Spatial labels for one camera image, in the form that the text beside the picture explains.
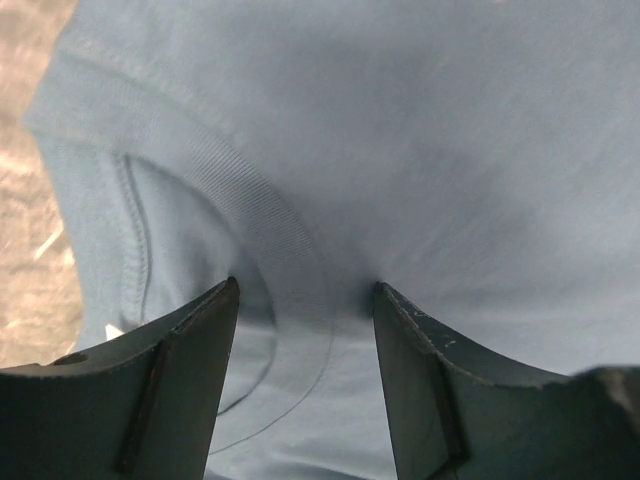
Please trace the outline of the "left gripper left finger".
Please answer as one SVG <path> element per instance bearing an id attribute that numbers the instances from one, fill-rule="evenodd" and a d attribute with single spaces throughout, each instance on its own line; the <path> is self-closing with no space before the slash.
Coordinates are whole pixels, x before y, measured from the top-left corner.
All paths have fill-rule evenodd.
<path id="1" fill-rule="evenodd" d="M 51 364 L 1 372 L 5 479 L 200 479 L 239 306 L 227 279 Z"/>

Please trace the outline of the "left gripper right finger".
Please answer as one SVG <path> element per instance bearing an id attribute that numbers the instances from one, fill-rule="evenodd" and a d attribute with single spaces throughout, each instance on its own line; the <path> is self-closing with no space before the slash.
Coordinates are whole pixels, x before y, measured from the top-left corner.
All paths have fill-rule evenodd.
<path id="1" fill-rule="evenodd" d="M 390 285 L 373 320 L 401 479 L 635 479 L 639 371 L 573 376 L 500 355 Z"/>

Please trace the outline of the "blue-grey t shirt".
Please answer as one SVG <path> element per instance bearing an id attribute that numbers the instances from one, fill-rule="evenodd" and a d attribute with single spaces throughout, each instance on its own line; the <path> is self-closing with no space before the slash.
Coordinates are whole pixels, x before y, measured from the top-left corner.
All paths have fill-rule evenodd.
<path id="1" fill-rule="evenodd" d="M 82 1 L 25 122 L 81 347 L 238 280 L 209 479 L 394 477 L 379 281 L 545 370 L 639 360 L 635 1 Z"/>

